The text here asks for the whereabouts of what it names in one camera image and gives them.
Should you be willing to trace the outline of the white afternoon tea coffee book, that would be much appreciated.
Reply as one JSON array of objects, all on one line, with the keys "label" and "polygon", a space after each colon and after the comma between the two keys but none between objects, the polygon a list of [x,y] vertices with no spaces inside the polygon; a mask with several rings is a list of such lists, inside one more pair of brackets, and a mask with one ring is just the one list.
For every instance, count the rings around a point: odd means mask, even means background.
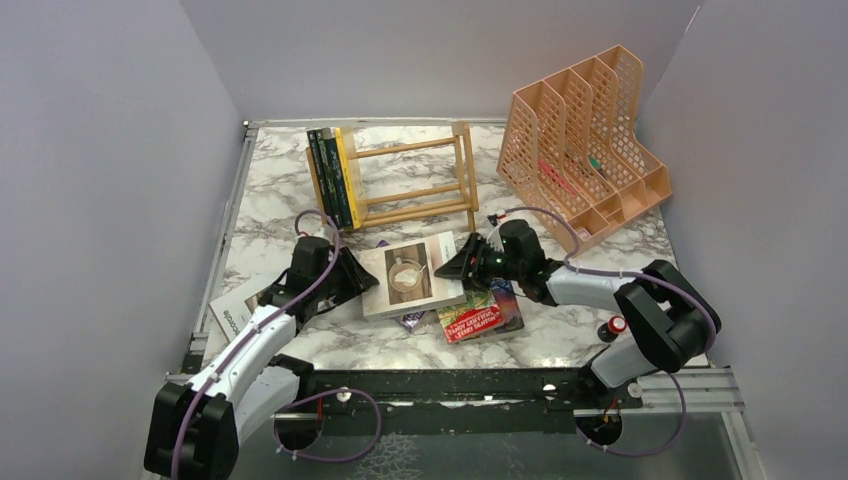
[{"label": "white afternoon tea coffee book", "polygon": [[463,302],[461,281],[435,275],[456,254],[450,231],[359,252],[360,264],[378,281],[361,296],[363,317],[391,319]]}]

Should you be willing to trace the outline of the red 13-storey treehouse book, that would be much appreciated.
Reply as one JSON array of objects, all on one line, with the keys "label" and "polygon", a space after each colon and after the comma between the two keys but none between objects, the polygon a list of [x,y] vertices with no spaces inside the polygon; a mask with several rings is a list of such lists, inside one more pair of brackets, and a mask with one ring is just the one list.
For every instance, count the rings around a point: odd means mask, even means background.
[{"label": "red 13-storey treehouse book", "polygon": [[506,322],[491,290],[467,290],[463,302],[438,308],[436,315],[449,344],[478,337]]}]

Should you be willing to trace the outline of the yellow book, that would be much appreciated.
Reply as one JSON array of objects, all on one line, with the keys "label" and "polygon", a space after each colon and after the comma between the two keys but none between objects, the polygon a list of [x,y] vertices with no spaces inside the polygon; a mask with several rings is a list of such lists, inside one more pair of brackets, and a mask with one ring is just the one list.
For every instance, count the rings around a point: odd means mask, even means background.
[{"label": "yellow book", "polygon": [[351,127],[336,128],[335,137],[352,214],[353,229],[359,229],[363,227],[367,218],[368,206],[353,130]]}]

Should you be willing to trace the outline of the white furniture book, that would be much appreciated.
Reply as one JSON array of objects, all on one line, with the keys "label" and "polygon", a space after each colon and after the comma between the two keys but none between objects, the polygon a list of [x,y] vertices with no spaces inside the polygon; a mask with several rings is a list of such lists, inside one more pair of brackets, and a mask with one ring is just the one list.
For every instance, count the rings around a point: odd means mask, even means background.
[{"label": "white furniture book", "polygon": [[261,292],[274,284],[278,277],[279,274],[273,272],[256,274],[208,304],[227,343],[245,328],[258,306]]}]

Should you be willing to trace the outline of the green alice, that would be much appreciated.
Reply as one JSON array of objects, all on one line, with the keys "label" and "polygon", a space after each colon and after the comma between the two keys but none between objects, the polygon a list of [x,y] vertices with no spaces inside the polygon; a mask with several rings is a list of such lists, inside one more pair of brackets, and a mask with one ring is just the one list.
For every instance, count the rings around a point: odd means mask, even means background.
[{"label": "green alice", "polygon": [[323,178],[326,183],[333,218],[340,229],[352,228],[353,218],[345,186],[341,156],[335,131],[323,128],[316,132],[319,141]]}]

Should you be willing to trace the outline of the black moon and sixpence book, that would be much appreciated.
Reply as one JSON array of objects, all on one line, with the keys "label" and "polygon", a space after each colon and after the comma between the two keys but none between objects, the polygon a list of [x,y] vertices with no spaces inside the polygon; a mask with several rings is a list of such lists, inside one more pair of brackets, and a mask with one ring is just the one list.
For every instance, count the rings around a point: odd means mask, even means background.
[{"label": "black moon and sixpence book", "polygon": [[321,134],[318,129],[312,129],[307,131],[307,138],[309,141],[309,148],[312,157],[312,166],[315,171],[315,176],[318,183],[318,190],[320,194],[320,203],[322,209],[325,214],[327,214],[334,222],[334,224],[339,227],[340,226],[340,217],[336,213],[336,209],[332,202],[333,197],[329,192],[327,180],[325,179],[323,165],[322,165],[322,156],[320,153],[320,140],[322,139]]}]

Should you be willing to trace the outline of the floral little women book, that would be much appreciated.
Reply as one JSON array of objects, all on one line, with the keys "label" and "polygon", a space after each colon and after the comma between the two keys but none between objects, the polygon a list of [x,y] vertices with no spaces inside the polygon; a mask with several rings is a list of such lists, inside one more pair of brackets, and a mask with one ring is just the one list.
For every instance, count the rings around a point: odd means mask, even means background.
[{"label": "floral little women book", "polygon": [[353,217],[350,208],[350,202],[347,195],[347,187],[342,169],[341,155],[338,145],[338,137],[332,128],[323,128],[324,144],[328,156],[328,162],[331,168],[331,176],[334,182],[336,192],[336,200],[338,203],[338,213],[340,216],[340,226],[343,229],[353,228]]}]

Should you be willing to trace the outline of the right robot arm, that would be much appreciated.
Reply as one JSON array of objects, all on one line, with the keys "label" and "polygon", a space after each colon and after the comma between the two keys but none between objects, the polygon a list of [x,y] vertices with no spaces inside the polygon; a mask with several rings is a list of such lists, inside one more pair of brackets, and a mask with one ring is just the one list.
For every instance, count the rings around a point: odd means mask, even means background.
[{"label": "right robot arm", "polygon": [[637,271],[579,268],[548,257],[523,219],[501,224],[491,239],[471,234],[434,274],[466,288],[494,279],[512,281],[535,303],[586,306],[621,316],[628,338],[593,357],[576,383],[579,398],[592,407],[604,405],[617,387],[636,377],[679,371],[709,350],[721,330],[715,311],[670,262],[655,260]]}]

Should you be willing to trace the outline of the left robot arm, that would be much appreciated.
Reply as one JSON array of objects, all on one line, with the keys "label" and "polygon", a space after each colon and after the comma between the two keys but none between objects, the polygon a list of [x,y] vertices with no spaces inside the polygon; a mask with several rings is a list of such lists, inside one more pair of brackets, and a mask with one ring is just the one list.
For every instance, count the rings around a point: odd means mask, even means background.
[{"label": "left robot arm", "polygon": [[344,304],[379,285],[350,249],[300,238],[290,266],[261,290],[258,307],[221,354],[184,384],[157,393],[143,467],[171,479],[226,479],[242,444],[283,407],[313,401],[311,365],[273,358],[316,316],[320,303]]}]

